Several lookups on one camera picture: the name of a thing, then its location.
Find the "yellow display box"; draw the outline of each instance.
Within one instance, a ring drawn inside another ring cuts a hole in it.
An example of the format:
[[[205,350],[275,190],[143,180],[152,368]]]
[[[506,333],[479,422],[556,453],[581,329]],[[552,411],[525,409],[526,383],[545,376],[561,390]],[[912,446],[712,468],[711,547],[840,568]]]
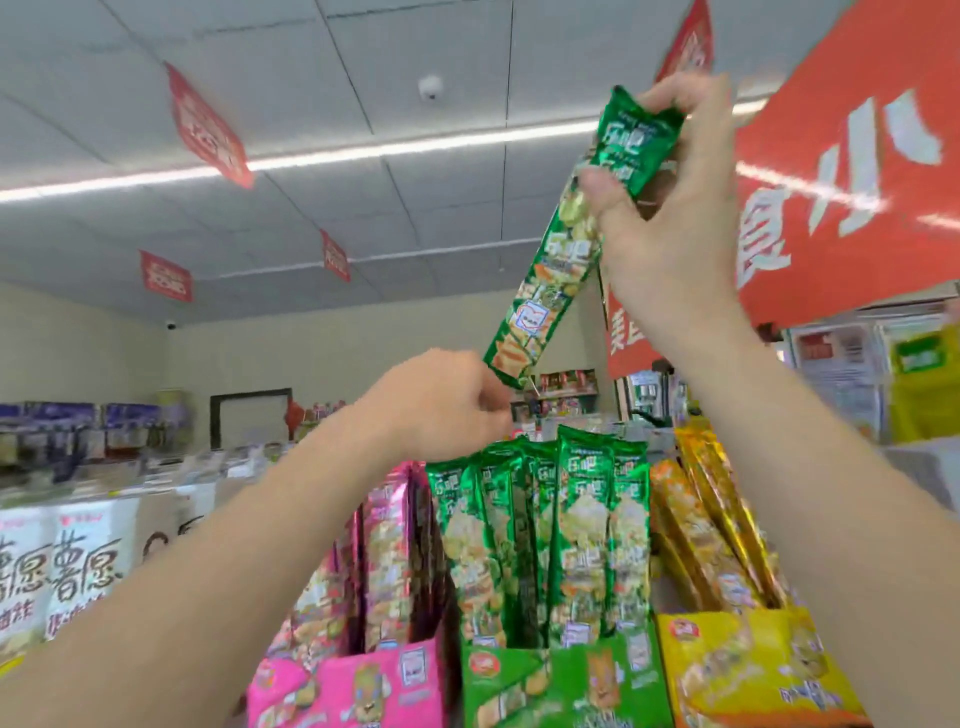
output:
[[[806,609],[658,615],[677,728],[869,726]]]

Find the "red hanging sign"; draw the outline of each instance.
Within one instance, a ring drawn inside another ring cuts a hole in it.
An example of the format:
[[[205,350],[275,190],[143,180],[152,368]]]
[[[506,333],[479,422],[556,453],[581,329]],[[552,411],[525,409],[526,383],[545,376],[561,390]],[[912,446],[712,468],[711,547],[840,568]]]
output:
[[[174,122],[186,148],[219,169],[228,180],[253,187],[243,142],[176,68],[170,63],[166,66],[174,98]]]
[[[350,263],[344,249],[333,242],[327,231],[321,231],[324,237],[324,267],[333,271],[347,283],[350,282]]]
[[[755,325],[960,278],[958,47],[954,0],[860,0],[738,132],[735,275]],[[610,374],[655,358],[640,341]]]
[[[678,71],[706,70],[713,68],[713,29],[710,25],[710,10],[707,0],[693,0],[686,12],[680,30],[670,44],[655,82]],[[607,295],[607,351],[610,354],[610,376],[620,378],[649,368],[636,366],[636,359],[653,354],[653,349],[640,333],[636,324],[627,316],[623,304],[612,291]]]
[[[193,302],[193,276],[186,268],[158,255],[140,251],[140,272],[148,291],[185,303]]]

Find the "security camera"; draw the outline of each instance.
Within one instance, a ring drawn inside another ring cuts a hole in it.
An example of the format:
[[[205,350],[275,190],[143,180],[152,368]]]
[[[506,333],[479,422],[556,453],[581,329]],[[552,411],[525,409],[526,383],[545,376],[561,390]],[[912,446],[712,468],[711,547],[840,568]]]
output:
[[[421,101],[436,101],[444,95],[444,80],[433,74],[424,76],[417,82]]]

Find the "fluorescent light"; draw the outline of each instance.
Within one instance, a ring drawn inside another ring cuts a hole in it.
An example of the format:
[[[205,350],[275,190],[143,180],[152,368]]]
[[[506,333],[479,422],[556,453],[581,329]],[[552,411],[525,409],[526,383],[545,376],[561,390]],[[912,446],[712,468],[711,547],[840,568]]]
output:
[[[766,99],[746,101],[733,107],[734,115],[741,116],[756,113],[766,104]],[[597,120],[578,119],[552,124],[536,124],[509,129],[491,129],[483,132],[456,133],[446,136],[431,136],[423,139],[388,142],[386,144],[368,144],[356,147],[344,147],[308,154],[284,155],[252,159],[248,166],[253,172],[266,172],[294,167],[311,167],[336,162],[356,161],[358,159],[376,159],[397,157],[400,155],[425,154],[467,147],[482,147],[490,144],[549,139],[558,136],[572,136],[590,133],[596,129]],[[101,177],[83,182],[62,184],[42,184],[33,187],[17,187],[0,190],[0,205],[30,200],[42,200],[47,197],[79,195],[85,192],[102,192],[111,189],[127,189],[146,185],[189,182],[218,177],[220,172],[210,166],[172,169],[166,172],[146,172],[134,175]]]

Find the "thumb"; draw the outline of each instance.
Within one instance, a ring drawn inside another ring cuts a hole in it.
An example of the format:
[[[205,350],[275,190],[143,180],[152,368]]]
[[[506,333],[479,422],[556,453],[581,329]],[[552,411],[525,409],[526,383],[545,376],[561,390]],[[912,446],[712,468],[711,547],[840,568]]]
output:
[[[604,246],[615,248],[637,238],[645,223],[627,189],[603,167],[584,167],[577,181],[587,198],[590,213],[604,235]]]

